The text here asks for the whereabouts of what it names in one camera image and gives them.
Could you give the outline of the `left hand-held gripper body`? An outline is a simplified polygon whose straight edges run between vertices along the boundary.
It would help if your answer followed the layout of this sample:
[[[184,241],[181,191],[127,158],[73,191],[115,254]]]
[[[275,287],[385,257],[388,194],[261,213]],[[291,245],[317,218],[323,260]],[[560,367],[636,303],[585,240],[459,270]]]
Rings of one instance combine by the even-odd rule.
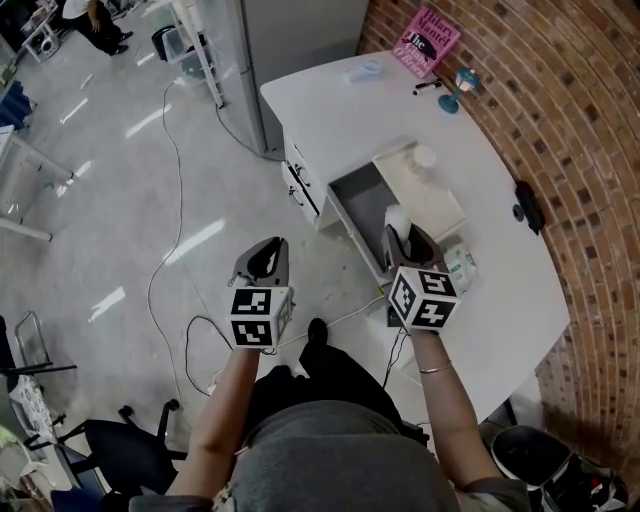
[[[276,349],[293,313],[288,286],[251,286],[247,279],[229,284],[228,336],[234,349]]]

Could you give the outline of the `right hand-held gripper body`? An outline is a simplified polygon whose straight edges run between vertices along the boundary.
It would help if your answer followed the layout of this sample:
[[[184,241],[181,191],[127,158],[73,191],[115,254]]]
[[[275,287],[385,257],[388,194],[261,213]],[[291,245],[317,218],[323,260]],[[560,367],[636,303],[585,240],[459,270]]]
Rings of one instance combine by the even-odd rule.
[[[398,268],[388,299],[407,331],[442,330],[461,303],[448,273],[406,266]]]

